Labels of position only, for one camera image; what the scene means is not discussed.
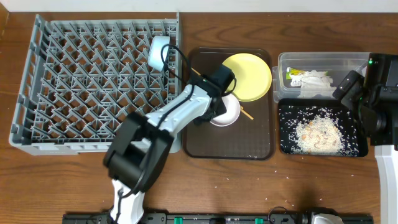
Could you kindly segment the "yellow plate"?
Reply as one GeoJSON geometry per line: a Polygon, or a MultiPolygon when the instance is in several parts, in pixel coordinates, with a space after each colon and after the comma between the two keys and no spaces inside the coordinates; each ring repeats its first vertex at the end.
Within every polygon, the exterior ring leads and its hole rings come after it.
{"type": "Polygon", "coordinates": [[[260,57],[249,53],[234,54],[222,64],[235,75],[236,86],[231,83],[228,90],[234,87],[233,95],[239,101],[258,100],[269,91],[272,83],[271,70],[260,57]]]}

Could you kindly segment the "white tissue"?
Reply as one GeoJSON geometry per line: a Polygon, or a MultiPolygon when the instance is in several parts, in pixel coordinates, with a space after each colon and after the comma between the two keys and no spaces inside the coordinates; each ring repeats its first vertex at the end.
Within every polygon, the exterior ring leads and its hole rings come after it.
{"type": "Polygon", "coordinates": [[[300,88],[299,98],[313,98],[317,95],[332,97],[336,90],[336,87],[332,86],[333,79],[328,72],[304,71],[300,75],[292,75],[291,78],[290,85],[300,88]]]}

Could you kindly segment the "blue bowl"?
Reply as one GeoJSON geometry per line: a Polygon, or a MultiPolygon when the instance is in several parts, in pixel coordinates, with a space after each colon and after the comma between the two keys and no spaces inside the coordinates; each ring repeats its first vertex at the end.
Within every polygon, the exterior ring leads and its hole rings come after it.
{"type": "Polygon", "coordinates": [[[148,65],[153,69],[162,71],[164,69],[164,62],[169,51],[169,36],[154,36],[150,45],[148,65]]]}

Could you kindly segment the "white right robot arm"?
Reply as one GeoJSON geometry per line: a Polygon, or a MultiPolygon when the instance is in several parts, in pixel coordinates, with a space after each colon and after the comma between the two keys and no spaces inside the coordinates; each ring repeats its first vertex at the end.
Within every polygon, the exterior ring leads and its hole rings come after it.
{"type": "Polygon", "coordinates": [[[397,224],[397,55],[369,53],[365,75],[350,71],[333,97],[359,119],[374,146],[381,190],[381,223],[397,224]]]}

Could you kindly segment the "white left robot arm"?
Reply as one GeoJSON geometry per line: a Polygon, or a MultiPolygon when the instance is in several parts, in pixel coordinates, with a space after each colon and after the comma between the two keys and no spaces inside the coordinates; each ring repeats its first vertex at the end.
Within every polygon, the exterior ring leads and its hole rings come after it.
{"type": "Polygon", "coordinates": [[[103,159],[115,190],[110,223],[140,221],[144,195],[162,172],[178,133],[191,122],[200,125],[225,114],[222,98],[235,83],[224,65],[211,75],[194,73],[183,92],[161,109],[126,117],[103,159]]]}

